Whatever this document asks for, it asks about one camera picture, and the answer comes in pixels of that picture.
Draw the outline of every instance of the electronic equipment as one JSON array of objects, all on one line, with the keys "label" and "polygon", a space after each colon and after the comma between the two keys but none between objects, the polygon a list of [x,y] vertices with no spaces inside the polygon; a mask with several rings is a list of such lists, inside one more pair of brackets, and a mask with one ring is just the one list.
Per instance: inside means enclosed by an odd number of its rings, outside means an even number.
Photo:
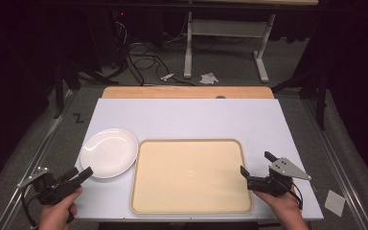
[{"label": "electronic equipment", "polygon": [[[29,223],[32,225],[32,229],[38,227],[29,213],[29,204],[32,199],[37,198],[41,205],[55,205],[61,202],[64,198],[75,192],[81,186],[81,183],[93,174],[90,167],[82,171],[79,175],[77,175],[78,173],[79,171],[74,167],[58,179],[54,179],[53,174],[47,168],[38,167],[32,175],[17,185],[19,189],[22,189],[22,207]],[[36,195],[26,203],[25,194],[30,185],[33,185]],[[67,222],[71,222],[73,219],[74,216],[70,214]]]},{"label": "electronic equipment", "polygon": [[[292,182],[292,178],[311,180],[311,177],[286,158],[277,158],[268,151],[264,152],[264,157],[271,162],[267,177],[250,176],[250,173],[241,166],[241,175],[247,180],[247,189],[272,196],[290,193],[298,200],[299,207],[302,209],[303,198],[299,189]],[[298,190],[301,198],[292,191],[292,185]]]}]

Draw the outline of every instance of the white plate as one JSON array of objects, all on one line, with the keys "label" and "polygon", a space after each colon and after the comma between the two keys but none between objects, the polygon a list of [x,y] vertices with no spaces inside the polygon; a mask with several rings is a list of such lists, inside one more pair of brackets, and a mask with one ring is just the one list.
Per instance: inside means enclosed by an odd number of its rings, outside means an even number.
[{"label": "white plate", "polygon": [[126,171],[135,161],[136,138],[127,130],[111,128],[95,134],[82,147],[80,161],[91,167],[93,176],[110,178]]}]

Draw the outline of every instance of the human hand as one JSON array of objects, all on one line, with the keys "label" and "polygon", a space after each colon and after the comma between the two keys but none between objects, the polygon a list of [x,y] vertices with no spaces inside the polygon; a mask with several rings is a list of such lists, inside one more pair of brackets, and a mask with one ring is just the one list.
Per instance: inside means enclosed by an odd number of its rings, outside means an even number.
[{"label": "human hand", "polygon": [[283,228],[295,230],[308,229],[307,224],[301,216],[298,201],[291,194],[285,193],[275,197],[261,192],[253,191],[253,193],[270,206]]},{"label": "human hand", "polygon": [[69,226],[67,219],[69,213],[75,216],[77,214],[77,206],[74,200],[82,193],[82,187],[79,187],[63,199],[60,203],[52,206],[45,205],[41,211],[40,224],[38,229],[40,230],[67,230]]}]

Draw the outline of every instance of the metal stand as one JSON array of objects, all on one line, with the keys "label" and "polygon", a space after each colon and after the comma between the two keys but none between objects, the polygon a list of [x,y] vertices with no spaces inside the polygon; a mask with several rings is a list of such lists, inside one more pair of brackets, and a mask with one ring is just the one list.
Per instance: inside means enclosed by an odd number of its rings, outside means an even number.
[{"label": "metal stand", "polygon": [[187,49],[184,62],[184,78],[189,79],[192,75],[193,35],[226,35],[238,37],[261,37],[262,42],[259,51],[254,51],[254,59],[259,70],[261,82],[268,82],[267,72],[262,57],[265,46],[273,27],[275,14],[268,17],[267,22],[242,22],[242,21],[223,21],[223,20],[200,20],[193,19],[193,13],[188,13],[187,23]]}]

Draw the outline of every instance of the wooden tray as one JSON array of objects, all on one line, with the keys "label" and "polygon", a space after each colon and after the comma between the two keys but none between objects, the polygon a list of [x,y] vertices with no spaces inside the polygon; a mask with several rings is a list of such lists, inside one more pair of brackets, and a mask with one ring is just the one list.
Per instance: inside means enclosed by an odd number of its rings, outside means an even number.
[{"label": "wooden tray", "polygon": [[131,208],[137,214],[244,213],[252,196],[233,139],[148,140],[136,160]]}]

